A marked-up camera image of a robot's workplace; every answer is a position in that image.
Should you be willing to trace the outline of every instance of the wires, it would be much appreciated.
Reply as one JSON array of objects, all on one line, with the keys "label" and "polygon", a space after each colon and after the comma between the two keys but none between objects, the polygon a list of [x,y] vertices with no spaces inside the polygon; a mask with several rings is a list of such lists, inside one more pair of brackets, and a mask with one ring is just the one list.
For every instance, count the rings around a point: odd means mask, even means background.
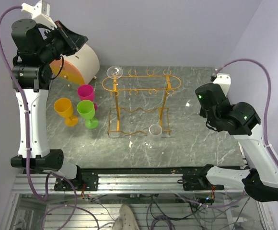
[{"label": "wires", "polygon": [[103,227],[106,227],[107,225],[110,225],[110,224],[114,225],[114,222],[109,222],[109,223],[107,223],[107,224],[104,224],[104,225],[102,225],[99,229],[102,229]]},{"label": "wires", "polygon": [[166,216],[163,216],[163,215],[157,216],[157,217],[152,221],[151,230],[154,230],[155,225],[156,225],[159,221],[165,222],[165,223],[168,225],[169,230],[175,230],[175,226],[174,226],[174,224],[171,222],[171,220],[170,220],[169,218],[167,218]]},{"label": "wires", "polygon": [[236,221],[235,221],[234,223],[231,223],[231,224],[228,224],[228,225],[224,226],[224,227],[221,228],[221,229],[224,229],[224,228],[226,228],[226,227],[228,227],[228,226],[230,226],[230,225],[232,225],[232,224],[235,225],[235,224],[237,223],[237,221],[239,220],[239,217],[240,217],[241,213],[243,212],[244,207],[245,207],[246,204],[249,202],[250,198],[251,198],[251,197],[249,196],[249,198],[246,200],[245,204],[244,204],[243,207],[241,208],[240,213],[239,213],[239,215],[238,215]]},{"label": "wires", "polygon": [[89,200],[91,200],[92,202],[94,202],[94,203],[96,203],[96,204],[98,204],[98,205],[101,205],[103,208],[105,208],[106,211],[108,212],[108,215],[110,216],[110,218],[111,218],[113,221],[115,221],[115,219],[110,215],[108,209],[107,209],[104,205],[102,205],[101,203],[97,203],[95,200],[92,200],[92,199],[89,199]]},{"label": "wires", "polygon": [[62,63],[61,63],[61,66],[60,66],[60,70],[59,70],[58,74],[57,74],[55,77],[50,78],[50,80],[56,79],[56,78],[59,76],[59,74],[61,73],[62,69],[63,69],[63,66],[64,66],[64,58],[63,58],[62,55],[60,55],[60,57],[61,57],[61,59],[62,59]]},{"label": "wires", "polygon": [[162,209],[159,207],[159,205],[156,203],[156,201],[152,198],[152,202],[151,202],[151,206],[150,206],[150,213],[152,215],[152,217],[155,219],[156,217],[153,215],[152,213],[152,205],[153,203],[157,206],[157,208],[160,210],[160,212],[162,213],[162,215],[166,218],[168,218],[169,220],[175,220],[175,221],[179,221],[179,220],[184,220],[184,219],[190,219],[188,217],[192,216],[193,214],[189,214],[185,217],[182,217],[182,218],[173,218],[173,217],[169,217],[167,216],[166,214],[164,214],[164,212],[162,211]]},{"label": "wires", "polygon": [[190,203],[197,204],[197,205],[199,205],[200,207],[205,207],[205,208],[223,208],[223,207],[230,207],[230,206],[232,206],[232,205],[237,204],[239,201],[241,201],[241,200],[244,198],[245,192],[243,191],[243,193],[242,193],[242,195],[240,196],[239,199],[237,199],[237,200],[235,200],[235,201],[232,201],[232,202],[230,202],[230,203],[227,204],[227,205],[219,205],[219,206],[205,205],[205,204],[202,204],[202,203],[197,202],[197,201],[194,201],[194,200],[185,199],[185,198],[181,197],[179,194],[176,194],[176,195],[177,195],[176,198],[183,200],[185,203],[190,202]]}]

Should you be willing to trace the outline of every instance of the white cylindrical object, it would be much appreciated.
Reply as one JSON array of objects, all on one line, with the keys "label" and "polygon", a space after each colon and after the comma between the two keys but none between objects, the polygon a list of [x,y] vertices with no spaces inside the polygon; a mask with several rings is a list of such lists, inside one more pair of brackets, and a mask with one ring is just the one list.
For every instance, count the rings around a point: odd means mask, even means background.
[{"label": "white cylindrical object", "polygon": [[64,56],[65,60],[70,62],[81,73],[85,84],[94,78],[100,70],[100,62],[94,50],[84,44],[83,47],[74,55]]}]

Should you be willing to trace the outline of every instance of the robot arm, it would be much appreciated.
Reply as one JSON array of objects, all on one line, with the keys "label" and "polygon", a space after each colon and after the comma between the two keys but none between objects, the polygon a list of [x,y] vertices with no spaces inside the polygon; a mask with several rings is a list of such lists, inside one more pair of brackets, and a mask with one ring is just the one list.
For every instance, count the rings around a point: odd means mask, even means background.
[{"label": "robot arm", "polygon": [[[30,168],[42,172],[55,172],[81,184],[81,172],[77,165],[69,163],[60,149],[50,149],[46,137],[46,101],[52,70],[49,64],[60,59],[61,55],[73,55],[87,42],[88,38],[66,28],[60,21],[53,22],[42,12],[48,10],[44,3],[35,7],[23,4],[23,11],[30,12],[32,18],[21,19],[12,24],[12,38],[17,46],[13,59],[13,73],[27,98],[28,111],[24,110],[23,100],[17,87],[16,97],[20,109],[21,142],[18,156],[11,159],[12,167],[25,168],[26,139],[30,139]],[[44,39],[39,28],[48,28]],[[25,113],[29,114],[26,124]]]},{"label": "robot arm", "polygon": [[230,104],[226,97],[231,80],[218,74],[213,83],[196,89],[206,126],[214,131],[227,131],[243,147],[252,168],[230,170],[208,165],[206,179],[210,184],[244,189],[255,200],[278,200],[278,167],[264,144],[263,127],[255,109],[248,103]]}]

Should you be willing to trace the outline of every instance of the gray marble table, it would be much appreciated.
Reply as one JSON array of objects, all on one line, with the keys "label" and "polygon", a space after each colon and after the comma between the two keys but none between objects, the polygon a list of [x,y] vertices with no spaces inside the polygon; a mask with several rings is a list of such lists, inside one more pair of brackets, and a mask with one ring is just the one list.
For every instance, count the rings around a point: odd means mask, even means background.
[{"label": "gray marble table", "polygon": [[[102,87],[108,66],[101,66],[97,79],[90,84],[95,89],[94,102],[98,105],[95,117],[99,120],[96,129],[87,129],[84,120],[79,117],[75,127],[67,127],[64,119],[53,108],[59,98],[69,98],[74,107],[74,114],[79,116],[76,105],[80,101],[76,90],[68,88],[61,80],[52,84],[46,108],[47,137],[51,149],[62,149],[70,162],[81,167],[175,167],[175,166],[204,166],[214,164],[221,166],[241,166],[242,157],[238,143],[226,132],[216,133],[205,127],[205,120],[198,115],[200,105],[194,94],[195,89],[209,81],[213,72],[211,68],[190,67],[122,67],[124,73],[135,69],[138,75],[145,75],[148,69],[162,75],[164,69],[170,69],[172,75],[179,77],[182,86],[175,94],[169,95],[166,107],[169,107],[171,135],[163,135],[159,147],[151,151],[142,134],[109,138],[108,113],[115,106],[110,92]],[[157,79],[123,79],[119,80],[118,88],[148,88],[163,87],[165,81]],[[123,92],[119,95],[120,106],[133,110],[143,107],[146,110],[161,106],[163,92],[149,95],[139,92],[129,95]],[[158,121],[156,113],[121,113],[121,128],[125,131],[138,129],[147,130],[151,124]]]}]

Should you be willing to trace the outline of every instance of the purple cable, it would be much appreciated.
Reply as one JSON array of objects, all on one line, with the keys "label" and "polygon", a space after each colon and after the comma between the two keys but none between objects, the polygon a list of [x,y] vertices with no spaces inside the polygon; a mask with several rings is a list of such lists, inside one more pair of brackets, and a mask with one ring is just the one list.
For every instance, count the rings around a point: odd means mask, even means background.
[{"label": "purple cable", "polygon": [[44,230],[44,221],[45,221],[46,216],[47,216],[51,211],[53,211],[53,210],[55,210],[55,209],[57,209],[57,208],[61,208],[61,207],[71,207],[71,208],[73,208],[73,210],[72,210],[71,214],[69,215],[68,219],[66,220],[66,222],[65,222],[60,228],[58,228],[57,230],[61,230],[61,229],[63,229],[63,228],[66,226],[66,224],[71,220],[72,216],[74,215],[74,212],[75,212],[76,209],[79,209],[79,210],[82,210],[82,211],[85,211],[85,212],[89,213],[89,214],[95,219],[96,225],[97,225],[97,229],[100,229],[98,220],[97,220],[97,218],[95,217],[95,215],[94,215],[93,213],[91,213],[90,211],[88,211],[88,210],[86,210],[86,209],[84,209],[84,208],[77,207],[77,194],[76,194],[76,189],[75,189],[74,185],[71,183],[71,181],[69,181],[68,179],[66,179],[66,178],[64,178],[64,177],[58,176],[58,175],[56,175],[56,174],[54,174],[54,173],[53,173],[53,175],[54,175],[55,177],[61,179],[61,180],[65,180],[66,182],[69,183],[69,185],[71,186],[72,190],[74,191],[75,204],[74,204],[74,205],[59,205],[59,206],[56,206],[56,207],[54,207],[54,208],[51,208],[49,211],[47,211],[47,212],[43,215],[43,217],[41,218],[41,227],[42,227],[42,229]]},{"label": "purple cable", "polygon": [[265,66],[261,63],[259,63],[258,61],[255,61],[253,59],[249,59],[249,58],[240,58],[240,59],[236,59],[233,61],[230,61],[228,63],[226,63],[224,66],[222,66],[220,69],[218,69],[216,72],[214,72],[212,75],[216,76],[223,68],[225,68],[226,66],[238,62],[238,61],[249,61],[252,63],[257,64],[260,68],[262,68],[262,70],[265,72],[265,75],[267,77],[267,82],[268,82],[268,93],[267,93],[267,101],[266,101],[266,106],[265,106],[265,112],[264,112],[264,140],[265,140],[265,146],[267,147],[267,150],[271,156],[271,158],[273,159],[273,161],[275,162],[275,164],[278,167],[278,159],[276,158],[270,144],[269,144],[269,140],[268,140],[268,125],[267,125],[267,116],[268,116],[268,109],[269,109],[269,104],[270,104],[270,98],[271,98],[271,78],[270,75],[268,73],[268,70],[265,68]]},{"label": "purple cable", "polygon": [[218,205],[218,206],[214,206],[214,205],[205,205],[205,204],[202,204],[200,202],[197,202],[197,201],[194,201],[194,200],[188,200],[188,199],[185,199],[185,198],[182,198],[181,196],[177,196],[176,198],[178,199],[181,199],[183,200],[185,203],[193,203],[193,204],[197,204],[197,205],[200,205],[201,207],[204,207],[204,208],[223,208],[223,207],[229,207],[229,206],[233,206],[235,204],[237,204],[239,201],[241,201],[243,198],[244,198],[244,195],[245,195],[245,191],[243,191],[242,195],[235,201],[232,201],[230,202],[229,204],[227,205]]}]

